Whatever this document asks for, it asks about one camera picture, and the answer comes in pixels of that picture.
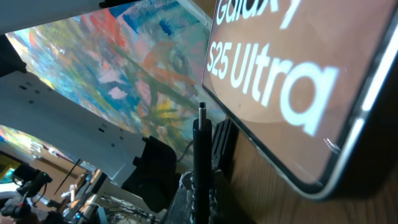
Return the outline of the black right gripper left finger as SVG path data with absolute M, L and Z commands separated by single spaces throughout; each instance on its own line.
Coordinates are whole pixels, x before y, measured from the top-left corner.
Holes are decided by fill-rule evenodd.
M 193 218 L 193 171 L 181 175 L 178 188 L 169 209 L 162 218 L 164 224 L 192 224 Z

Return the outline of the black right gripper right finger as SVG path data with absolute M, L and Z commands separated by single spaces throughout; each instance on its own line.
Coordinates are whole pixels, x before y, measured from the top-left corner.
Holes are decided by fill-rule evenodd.
M 236 204 L 234 197 L 229 192 L 229 187 L 222 182 L 220 176 L 228 182 L 230 170 L 233 165 L 236 138 L 238 129 L 235 124 L 226 119 L 219 122 L 213 133 L 211 146 L 211 166 L 214 173 L 214 181 L 211 186 L 211 223 L 239 223 L 239 215 L 233 205 Z

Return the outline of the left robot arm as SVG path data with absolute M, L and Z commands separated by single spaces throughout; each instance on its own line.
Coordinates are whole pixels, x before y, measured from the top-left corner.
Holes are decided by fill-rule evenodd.
M 110 123 L 32 73 L 1 77 L 1 124 L 97 167 L 155 213 L 169 208 L 174 198 L 177 156 L 170 146 Z

